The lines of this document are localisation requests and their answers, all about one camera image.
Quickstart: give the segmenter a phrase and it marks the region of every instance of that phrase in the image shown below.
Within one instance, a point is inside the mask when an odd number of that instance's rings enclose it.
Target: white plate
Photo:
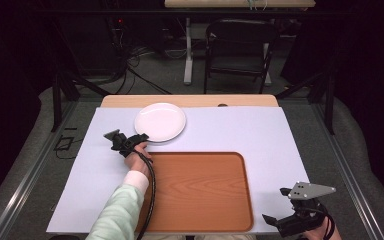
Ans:
[[[155,103],[142,109],[135,119],[135,129],[149,141],[163,142],[179,135],[186,125],[185,113],[170,103]]]

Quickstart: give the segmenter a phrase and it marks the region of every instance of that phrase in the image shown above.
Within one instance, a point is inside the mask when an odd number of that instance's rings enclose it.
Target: brown tray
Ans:
[[[156,199],[148,232],[245,232],[253,226],[243,157],[235,152],[151,153]],[[151,185],[139,219],[145,221]]]

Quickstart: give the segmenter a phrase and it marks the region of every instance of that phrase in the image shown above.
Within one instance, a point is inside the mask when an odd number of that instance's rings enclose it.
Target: sleeve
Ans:
[[[92,226],[87,240],[134,239],[148,178],[138,171],[129,171],[106,203]]]

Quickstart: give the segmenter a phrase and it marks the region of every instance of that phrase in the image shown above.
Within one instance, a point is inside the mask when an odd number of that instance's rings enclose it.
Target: chair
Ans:
[[[273,24],[263,21],[221,19],[211,23],[206,30],[204,94],[211,73],[253,76],[254,82],[261,77],[262,93],[278,36]]]

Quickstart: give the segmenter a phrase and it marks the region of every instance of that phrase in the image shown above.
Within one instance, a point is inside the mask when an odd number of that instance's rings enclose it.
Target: human hand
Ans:
[[[325,236],[326,232],[330,231],[330,228],[332,227],[332,223],[328,224],[328,217],[325,217],[323,220],[323,223],[320,227],[313,229],[311,231],[305,231],[303,234],[308,240],[320,240],[323,239]],[[332,237],[330,237],[330,240],[341,240],[341,235],[339,235],[338,228],[335,227],[335,231],[333,232]]]
[[[135,146],[135,150],[142,153],[145,157],[151,158],[151,155],[145,150],[147,146],[146,142],[139,143]],[[146,177],[149,177],[149,169],[146,163],[140,158],[137,153],[130,153],[125,159],[124,164],[126,164],[130,170],[139,171],[143,173]]]

